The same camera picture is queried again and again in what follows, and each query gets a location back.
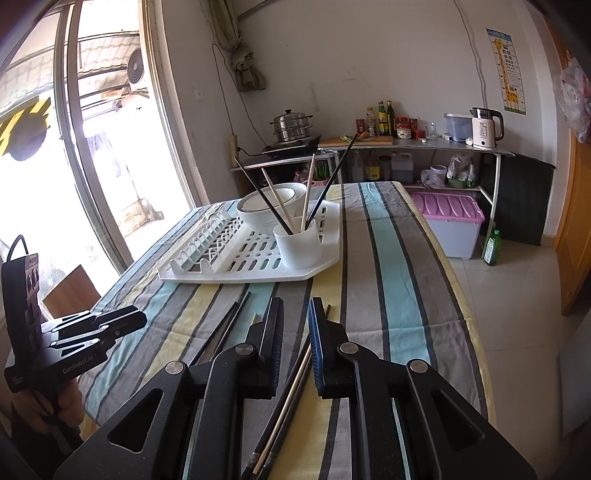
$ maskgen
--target plastic container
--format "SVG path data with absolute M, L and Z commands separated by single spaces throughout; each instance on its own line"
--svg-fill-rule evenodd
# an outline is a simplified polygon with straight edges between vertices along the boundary
M 454 142 L 466 142 L 472 138 L 472 115 L 463 113 L 444 113 L 447 119 L 447 132 L 452 136 Z
M 388 155 L 379 158 L 379 179 L 390 181 L 392 179 L 392 160 Z
M 447 167 L 445 165 L 433 165 L 431 166 L 431 171 L 434 175 L 441 179 L 441 183 L 445 185 L 445 181 L 447 180 Z
M 448 257 L 469 260 L 485 218 L 476 201 L 467 195 L 416 192 L 414 204 Z
M 410 185 L 413 182 L 413 154 L 393 153 L 392 156 L 392 180 Z
M 293 219 L 295 224 L 301 223 L 301 217 Z M 288 235 L 281 225 L 273 229 L 277 247 L 281 254 L 281 261 L 287 268 L 299 270 L 309 268 L 318 263 L 322 256 L 320 237 L 316 220 L 312 220 L 310 226 L 301 233 Z

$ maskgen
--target electrical cord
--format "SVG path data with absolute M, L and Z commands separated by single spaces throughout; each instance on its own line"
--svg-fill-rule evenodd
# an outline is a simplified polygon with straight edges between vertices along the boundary
M 470 30 L 468 29 L 468 25 L 466 23 L 466 19 L 464 18 L 464 13 L 462 12 L 462 9 L 457 4 L 457 0 L 453 0 L 453 4 L 456 6 L 456 9 L 457 9 L 458 13 L 460 14 L 460 18 L 462 19 L 464 29 L 466 30 L 466 34 L 468 35 L 468 42 L 470 42 L 470 48 L 472 49 L 472 54 L 474 55 L 474 64 L 476 65 L 476 72 L 478 74 L 478 79 L 480 80 L 480 94 L 482 95 L 482 105 L 484 106 L 484 108 L 487 108 L 488 106 L 487 106 L 487 102 L 486 102 L 486 83 L 484 81 L 484 76 L 482 75 L 482 68 L 480 66 L 482 61 L 480 59 L 480 56 L 476 52 L 476 47 L 474 46 L 474 43 L 472 40 L 472 34 L 470 33 Z
M 220 51 L 220 53 L 222 54 L 223 57 L 223 65 L 226 67 L 226 70 L 228 71 L 228 74 L 230 75 L 230 78 L 232 79 L 232 81 L 234 82 L 234 75 L 232 74 L 232 71 L 230 70 L 230 68 L 228 67 L 228 64 L 226 63 L 226 57 L 224 56 L 224 54 L 222 53 L 222 51 L 220 50 L 220 47 L 217 43 L 214 43 L 214 45 L 217 47 L 217 49 Z M 252 129 L 255 131 L 255 133 L 257 134 L 258 138 L 261 139 L 261 142 L 263 143 L 263 145 L 267 145 L 267 143 L 263 140 L 263 138 L 261 137 L 261 134 L 256 130 L 255 125 L 252 123 L 252 119 L 250 114 L 248 113 L 248 108 L 246 108 L 246 103 L 244 103 L 244 98 L 242 98 L 242 94 L 240 93 L 240 91 L 238 90 L 238 85 L 236 85 L 236 82 L 234 82 L 234 87 L 236 87 L 236 91 L 238 92 L 238 96 L 240 97 L 240 100 L 242 102 L 242 106 L 244 107 L 244 111 L 246 112 L 246 117 L 248 118 L 248 121 L 251 123 L 251 127 Z
M 26 255 L 29 254 L 29 249 L 27 248 L 27 243 L 25 242 L 25 238 L 22 235 L 19 235 L 17 237 L 17 239 L 12 243 L 10 249 L 8 250 L 8 255 L 6 257 L 7 262 L 10 262 L 10 259 L 12 258 L 12 253 L 14 252 L 14 248 L 16 247 L 19 240 L 22 240 L 22 245 L 25 248 L 25 254 Z
M 234 79 L 234 75 L 233 75 L 232 71 L 230 70 L 230 68 L 228 68 L 228 64 L 226 63 L 226 56 L 223 54 L 221 48 L 216 43 L 216 34 L 215 34 L 214 30 L 213 30 L 213 27 L 212 27 L 211 22 L 209 21 L 207 15 L 205 14 L 205 10 L 203 8 L 203 0 L 199 0 L 199 5 L 201 7 L 201 12 L 203 14 L 203 17 L 205 18 L 205 24 L 206 24 L 206 26 L 209 27 L 209 30 L 211 30 L 211 32 L 212 32 L 212 54 L 213 54 L 213 61 L 216 63 L 217 81 L 219 82 L 220 90 L 222 91 L 223 103 L 224 103 L 224 105 L 226 107 L 226 114 L 228 116 L 228 122 L 230 123 L 230 130 L 232 131 L 232 135 L 234 135 L 234 127 L 232 125 L 232 119 L 230 118 L 230 110 L 228 108 L 228 102 L 226 101 L 226 93 L 223 90 L 222 77 L 220 75 L 219 65 L 217 63 L 217 55 L 216 55 L 216 52 L 214 50 L 214 47 L 216 47 L 217 50 L 219 51 L 219 53 L 222 55 L 223 64 L 226 67 L 226 70 L 228 71 L 228 74 L 230 75 L 230 78 L 232 79 L 232 83 L 234 84 L 234 87 L 236 88 L 236 91 L 238 92 L 238 96 L 240 97 L 240 100 L 242 102 L 242 106 L 244 107 L 244 111 L 246 112 L 246 117 L 248 118 L 248 121 L 250 122 L 252 129 L 255 131 L 257 137 L 261 139 L 261 142 L 263 143 L 263 145 L 266 146 L 267 143 L 263 140 L 263 138 L 261 137 L 261 134 L 257 131 L 257 129 L 255 128 L 254 123 L 252 122 L 251 116 L 248 113 L 248 108 L 246 108 L 246 103 L 244 102 L 244 98 L 242 98 L 242 94 L 238 90 L 238 85 L 236 84 L 236 80 Z

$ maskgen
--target floor tile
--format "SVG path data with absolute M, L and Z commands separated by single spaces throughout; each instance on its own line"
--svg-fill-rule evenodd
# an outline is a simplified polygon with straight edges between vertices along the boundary
M 464 268 L 466 270 L 530 272 L 530 265 L 527 263 L 526 256 L 524 255 L 530 248 L 536 247 L 503 240 L 499 260 L 494 267 L 491 267 L 480 257 L 482 250 L 476 247 L 474 257 L 470 260 L 463 260 Z
M 485 350 L 555 345 L 553 312 L 528 272 L 466 271 Z
M 535 283 L 540 290 L 541 301 L 550 315 L 551 327 L 556 336 L 557 349 L 560 350 L 579 327 L 589 308 L 587 306 L 582 309 L 573 309 L 568 316 L 563 316 L 561 313 L 558 273 L 540 272 L 534 273 L 534 276 Z
M 447 257 L 454 270 L 464 270 L 464 262 L 461 258 Z
M 468 275 L 466 270 L 455 270 L 456 277 L 458 282 L 460 282 L 460 286 L 462 287 L 462 291 L 464 292 L 464 296 L 466 297 L 466 301 L 468 302 L 468 306 L 470 307 L 470 311 L 472 312 L 473 318 L 476 318 L 476 312 L 474 310 L 474 302 L 472 301 L 472 292 L 470 291 L 470 284 L 468 283 Z
M 527 245 L 522 251 L 532 272 L 546 273 L 558 277 L 558 258 L 553 249 Z
M 559 446 L 558 363 L 551 346 L 487 352 L 497 429 L 527 459 Z

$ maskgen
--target chopsticks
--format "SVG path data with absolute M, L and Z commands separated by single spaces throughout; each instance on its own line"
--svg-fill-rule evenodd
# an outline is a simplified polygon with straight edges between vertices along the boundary
M 273 464 L 275 463 L 275 459 L 277 458 L 277 455 L 283 446 L 283 441 L 285 440 L 285 437 L 287 437 L 287 432 L 290 429 L 291 421 L 296 414 L 301 394 L 304 391 L 304 387 L 306 386 L 306 379 L 308 378 L 310 368 L 312 367 L 312 348 L 310 346 L 308 346 L 306 350 L 306 358 L 302 367 L 302 375 L 299 382 L 296 384 L 295 389 L 290 390 L 290 394 L 293 392 L 293 398 L 287 408 L 284 407 L 284 410 L 281 412 L 283 413 L 285 411 L 283 423 L 281 423 L 281 425 L 278 427 L 268 454 L 265 455 L 265 463 L 260 470 L 258 480 L 266 480 L 269 477 L 271 469 L 273 468 Z
M 246 292 L 246 295 L 244 295 L 244 298 L 242 299 L 240 304 L 238 304 L 238 302 L 235 301 L 232 304 L 232 306 L 230 306 L 230 309 L 228 310 L 228 312 L 223 316 L 220 323 L 218 323 L 216 325 L 213 332 L 209 335 L 207 340 L 205 340 L 205 343 L 201 346 L 201 348 L 199 349 L 197 354 L 195 354 L 195 356 L 193 357 L 193 360 L 191 360 L 191 363 L 189 363 L 190 367 L 197 364 L 197 363 L 209 362 L 210 360 L 213 360 L 216 357 L 216 355 L 222 351 L 224 343 L 226 343 L 226 340 L 230 336 L 230 333 L 232 331 L 232 327 L 234 327 L 234 324 L 236 323 L 238 317 L 240 316 L 240 312 L 242 311 L 242 308 L 244 307 L 244 305 L 250 295 L 251 295 L 250 291 Z M 223 331 L 220 339 L 217 341 L 212 354 L 208 355 L 207 358 L 204 358 L 203 361 L 200 362 L 201 357 L 205 354 L 206 350 L 212 345 L 213 339 L 217 335 L 219 329 L 224 324 L 226 324 L 226 327 L 224 328 L 224 331 Z
M 277 193 L 277 190 L 275 190 L 275 186 L 273 185 L 273 182 L 269 178 L 269 175 L 267 175 L 267 172 L 265 171 L 265 169 L 264 168 L 261 168 L 261 170 L 262 170 L 262 174 L 265 176 L 265 180 L 267 181 L 267 184 L 269 185 L 269 188 L 273 192 L 273 196 L 275 197 L 275 200 L 277 200 L 277 203 L 279 204 L 279 206 L 281 207 L 281 210 L 283 211 L 283 215 L 285 215 L 285 219 L 290 224 L 290 228 L 293 230 L 294 233 L 297 233 L 296 232 L 296 230 L 297 230 L 296 229 L 296 226 L 294 225 L 294 222 L 291 219 L 290 214 L 287 213 L 287 209 L 285 208 L 285 205 L 283 204 L 283 202 L 279 198 L 279 194 Z
M 259 193 L 259 195 L 262 197 L 262 199 L 264 200 L 264 202 L 267 204 L 267 207 L 269 207 L 269 209 L 271 210 L 271 212 L 273 213 L 273 215 L 275 215 L 275 218 L 277 219 L 277 221 L 279 222 L 279 224 L 283 227 L 283 230 L 285 230 L 285 232 L 288 235 L 293 235 L 294 234 L 293 230 L 289 227 L 289 225 L 287 225 L 287 223 L 281 217 L 281 215 L 279 215 L 279 212 L 277 212 L 277 210 L 275 210 L 275 207 L 273 207 L 273 205 L 271 204 L 271 202 L 269 201 L 269 199 L 266 197 L 266 195 L 262 192 L 262 190 L 259 188 L 259 186 L 255 183 L 255 181 L 248 174 L 248 172 L 246 171 L 246 169 L 244 168 L 244 166 L 242 165 L 242 163 L 240 162 L 240 160 L 238 160 L 237 157 L 234 157 L 234 160 L 236 161 L 236 163 L 238 164 L 238 166 L 242 169 L 242 171 L 244 172 L 244 175 L 246 175 L 246 178 L 248 179 L 248 181 L 250 181 L 250 183 L 252 183 L 252 186 L 254 188 L 256 188 L 256 190 Z
M 353 144 L 357 140 L 358 136 L 359 136 L 359 134 L 355 134 L 355 136 L 351 139 L 351 142 L 349 142 L 349 146 L 347 147 L 347 150 L 345 150 L 345 153 L 343 153 L 343 156 L 340 158 L 340 161 L 339 161 L 338 165 L 336 166 L 333 174 L 330 176 L 329 181 L 326 183 L 324 190 L 322 190 L 322 193 L 320 194 L 320 197 L 318 198 L 316 205 L 312 209 L 311 214 L 308 216 L 308 219 L 306 220 L 306 225 L 305 225 L 304 229 L 307 229 L 310 226 L 312 220 L 314 219 L 314 215 L 316 215 L 316 212 L 318 212 L 318 209 L 320 208 L 320 204 L 324 201 L 324 198 L 326 197 L 326 194 L 328 193 L 330 186 L 334 182 L 336 175 L 339 172 L 339 170 L 343 164 L 343 160 L 345 159 L 345 157 L 349 153 L 349 150 L 351 150 L 351 147 L 353 146 Z
M 229 310 L 223 316 L 223 318 L 220 321 L 220 323 L 218 323 L 216 325 L 216 327 L 213 329 L 213 332 L 209 335 L 209 337 L 207 337 L 207 340 L 205 340 L 205 343 L 201 346 L 201 348 L 199 349 L 199 351 L 197 351 L 197 353 L 195 354 L 195 356 L 193 357 L 193 359 L 189 363 L 189 366 L 190 367 L 192 367 L 193 365 L 195 365 L 199 361 L 199 359 L 201 358 L 201 356 L 203 355 L 203 353 L 205 352 L 205 350 L 211 345 L 211 342 L 212 342 L 213 338 L 217 335 L 217 333 L 218 333 L 219 329 L 222 327 L 222 325 L 226 321 L 231 321 L 232 314 L 234 313 L 234 309 L 237 306 L 238 306 L 238 302 L 237 301 L 235 301 L 234 303 L 232 303 L 232 306 L 230 306 Z
M 234 315 L 232 316 L 232 318 L 228 322 L 228 325 L 226 326 L 226 328 L 222 334 L 222 337 L 220 338 L 220 341 L 217 343 L 217 346 L 212 354 L 212 359 L 215 358 L 215 356 L 222 351 L 224 343 L 226 343 L 226 340 L 228 339 L 228 337 L 230 336 L 230 333 L 232 332 L 232 327 L 234 327 L 234 324 L 238 320 L 238 317 L 240 315 L 240 312 L 242 311 L 242 308 L 244 307 L 244 304 L 246 303 L 246 301 L 248 300 L 248 297 L 250 297 L 250 296 L 251 296 L 250 291 L 246 292 L 246 295 L 244 295 L 244 298 L 240 302 L 240 305 L 238 306 L 236 313 L 234 313 Z
M 327 305 L 325 312 L 327 317 L 329 311 L 330 305 Z M 312 366 L 311 353 L 310 333 L 308 333 L 287 382 L 285 382 L 281 396 L 271 413 L 261 438 L 256 444 L 254 452 L 246 464 L 246 468 L 242 472 L 241 480 L 264 480 L 269 476 L 277 454 L 287 437 L 301 394 L 306 386 Z
M 308 173 L 308 186 L 306 187 L 306 196 L 304 198 L 304 212 L 301 214 L 300 232 L 306 230 L 306 216 L 308 215 L 308 203 L 310 203 L 310 190 L 314 179 L 314 164 L 316 163 L 316 154 L 312 154 L 312 162 L 310 163 L 310 172 Z

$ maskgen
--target glass bottle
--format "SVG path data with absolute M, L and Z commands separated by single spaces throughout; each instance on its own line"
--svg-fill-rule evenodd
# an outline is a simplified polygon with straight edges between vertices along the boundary
M 386 117 L 388 118 L 388 129 L 390 135 L 394 136 L 396 133 L 396 115 L 392 108 L 392 100 L 388 100 L 388 108 L 386 109 Z
M 386 115 L 384 102 L 378 102 L 378 127 L 380 135 L 390 134 L 390 128 L 388 126 L 388 115 Z
M 370 136 L 375 137 L 377 134 L 375 128 L 374 107 L 369 106 L 367 112 L 367 120 L 365 121 L 365 128 L 368 129 Z
M 370 150 L 367 158 L 365 158 L 365 180 L 366 181 L 378 181 L 380 177 L 379 161 L 378 158 Z

